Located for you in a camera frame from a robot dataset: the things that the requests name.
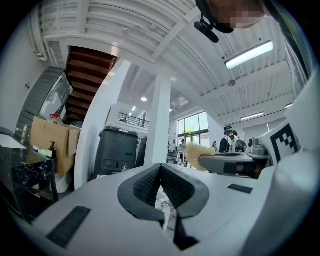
black marble table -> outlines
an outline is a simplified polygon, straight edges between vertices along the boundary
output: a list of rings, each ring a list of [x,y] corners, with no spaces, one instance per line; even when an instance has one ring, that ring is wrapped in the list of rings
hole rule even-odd
[[[19,141],[12,132],[0,127],[0,134],[6,134]],[[56,188],[56,160],[43,156],[34,151],[31,145],[25,144],[26,149],[7,148],[0,145],[0,180],[12,193],[15,205],[21,217],[27,221],[22,193],[33,186],[51,181],[54,201],[58,201]]]

cardboard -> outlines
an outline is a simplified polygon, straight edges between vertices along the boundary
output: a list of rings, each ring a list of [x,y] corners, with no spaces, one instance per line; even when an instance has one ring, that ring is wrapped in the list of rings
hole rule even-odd
[[[56,173],[65,175],[75,165],[80,129],[34,117],[30,144],[47,150],[55,142]]]

fluorescent light fixture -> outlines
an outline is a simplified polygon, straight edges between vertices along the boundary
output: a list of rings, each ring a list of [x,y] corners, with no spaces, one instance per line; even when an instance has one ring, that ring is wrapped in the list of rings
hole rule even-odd
[[[286,105],[286,106],[285,106],[285,109],[291,107],[292,105],[293,105],[293,103]]]
[[[274,43],[272,41],[266,41],[262,44],[259,44],[245,52],[239,54],[236,57],[233,57],[225,62],[226,68],[231,70],[236,66],[239,66],[242,63],[252,60],[255,57],[258,57],[262,54],[270,52],[274,49]]]
[[[255,118],[255,117],[258,117],[258,116],[262,116],[264,114],[265,114],[265,112],[261,112],[259,114],[249,115],[249,116],[246,116],[246,117],[242,117],[241,120],[246,120],[246,119],[249,119],[249,118]]]

black trash can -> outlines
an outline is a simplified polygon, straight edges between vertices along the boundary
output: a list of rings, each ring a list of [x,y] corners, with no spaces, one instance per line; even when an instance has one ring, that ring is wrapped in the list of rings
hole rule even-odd
[[[138,135],[135,132],[106,126],[99,136],[94,179],[136,167]]]

wooden staircase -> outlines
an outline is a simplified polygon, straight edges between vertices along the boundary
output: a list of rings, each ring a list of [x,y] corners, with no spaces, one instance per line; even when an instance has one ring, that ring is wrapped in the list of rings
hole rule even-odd
[[[84,121],[91,102],[117,57],[86,48],[72,47],[66,65],[66,75],[73,92],[66,102],[67,121]]]

